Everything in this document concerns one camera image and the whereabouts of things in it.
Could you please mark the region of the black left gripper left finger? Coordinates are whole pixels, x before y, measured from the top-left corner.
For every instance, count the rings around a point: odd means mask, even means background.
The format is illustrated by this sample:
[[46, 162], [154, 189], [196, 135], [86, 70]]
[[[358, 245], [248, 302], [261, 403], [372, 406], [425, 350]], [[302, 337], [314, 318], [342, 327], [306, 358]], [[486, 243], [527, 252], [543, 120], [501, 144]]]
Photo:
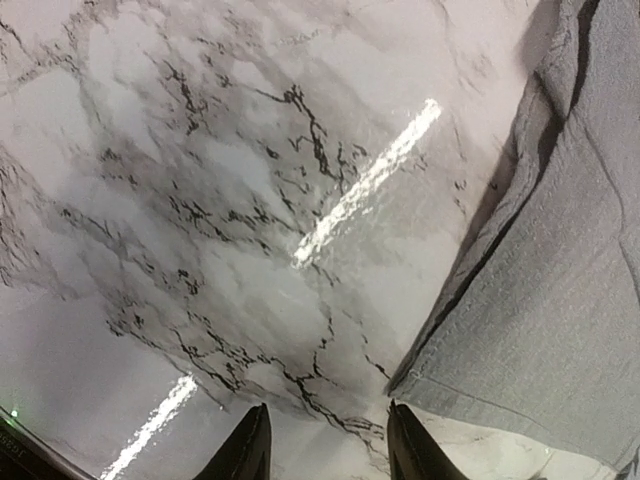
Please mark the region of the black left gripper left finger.
[[265, 403], [251, 407], [197, 480], [269, 480], [272, 427]]

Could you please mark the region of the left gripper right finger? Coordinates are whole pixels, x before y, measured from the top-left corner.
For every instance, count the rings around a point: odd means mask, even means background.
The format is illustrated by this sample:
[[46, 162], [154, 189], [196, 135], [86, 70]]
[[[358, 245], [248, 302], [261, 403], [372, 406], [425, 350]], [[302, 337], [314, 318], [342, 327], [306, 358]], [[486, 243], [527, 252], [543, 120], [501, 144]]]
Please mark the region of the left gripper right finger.
[[387, 445], [392, 479], [455, 478], [455, 465], [405, 404], [390, 404]]

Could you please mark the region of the grey garment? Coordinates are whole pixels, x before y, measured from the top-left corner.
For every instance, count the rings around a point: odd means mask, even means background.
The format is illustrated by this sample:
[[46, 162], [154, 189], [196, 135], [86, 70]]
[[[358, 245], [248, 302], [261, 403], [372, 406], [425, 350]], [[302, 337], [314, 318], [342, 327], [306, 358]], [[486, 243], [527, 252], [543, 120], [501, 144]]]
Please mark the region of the grey garment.
[[639, 5], [563, 1], [516, 168], [392, 377], [405, 403], [639, 475]]

